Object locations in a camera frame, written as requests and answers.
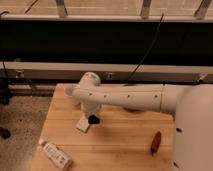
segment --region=gray floor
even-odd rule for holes
[[[28,171],[50,105],[51,97],[12,97],[0,106],[0,126],[10,130],[0,138],[0,170]]]

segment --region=black wall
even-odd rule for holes
[[[136,64],[158,23],[0,21],[0,59]],[[212,66],[213,24],[162,23],[145,64]]]

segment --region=black cable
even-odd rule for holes
[[[3,65],[3,68],[4,68],[4,75],[5,75],[5,78],[7,79],[7,84],[8,84],[9,83],[9,76],[8,76],[7,68],[5,67],[4,60],[2,61],[2,65]]]
[[[163,17],[164,17],[164,14],[161,15],[160,21],[159,21],[158,26],[157,26],[157,28],[156,28],[156,30],[155,30],[155,35],[154,35],[154,37],[153,37],[153,40],[152,40],[152,42],[151,42],[149,48],[147,49],[146,53],[144,54],[144,56],[142,57],[142,59],[140,60],[140,62],[139,62],[138,65],[136,66],[136,68],[135,68],[135,69],[132,71],[132,73],[129,75],[129,77],[127,78],[127,81],[129,81],[129,80],[132,78],[132,76],[136,73],[136,71],[138,70],[138,68],[143,64],[143,62],[145,61],[145,59],[147,58],[147,56],[149,56],[149,54],[150,54],[152,48],[153,48],[154,45],[155,45],[155,42],[156,42],[157,38],[158,38],[158,34],[159,34],[159,30],[160,30],[161,23],[162,23],[162,21],[163,21]]]

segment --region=glass panel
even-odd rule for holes
[[[0,0],[0,12],[23,14],[32,0]],[[202,0],[152,0],[150,16],[193,17]],[[64,0],[69,15],[139,16],[143,0]],[[58,15],[55,0],[38,0],[28,14]],[[213,15],[211,3],[207,16]]]

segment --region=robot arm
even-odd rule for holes
[[[101,87],[95,73],[86,73],[66,94],[81,103],[89,118],[101,104],[175,113],[173,171],[213,170],[213,86],[150,84]]]
[[[174,113],[178,99],[189,87],[163,84],[101,87],[98,75],[88,72],[73,88],[71,95],[81,102],[86,115],[97,113],[101,104]]]

